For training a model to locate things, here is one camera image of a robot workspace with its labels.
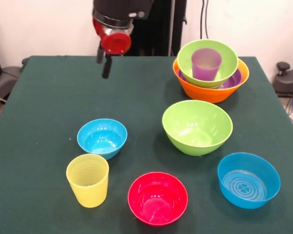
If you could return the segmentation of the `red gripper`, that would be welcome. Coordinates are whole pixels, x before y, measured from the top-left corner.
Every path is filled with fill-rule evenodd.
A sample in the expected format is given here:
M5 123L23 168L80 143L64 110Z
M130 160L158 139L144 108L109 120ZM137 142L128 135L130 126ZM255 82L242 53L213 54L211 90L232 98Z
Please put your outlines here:
M132 33L132 22L129 27L125 28L111 28L105 26L93 18L93 25L99 36L101 42L97 50L96 62L102 63L105 55L105 64L103 67L102 77L108 79L111 66L112 56L111 55L122 55L126 53L131 47L131 33Z

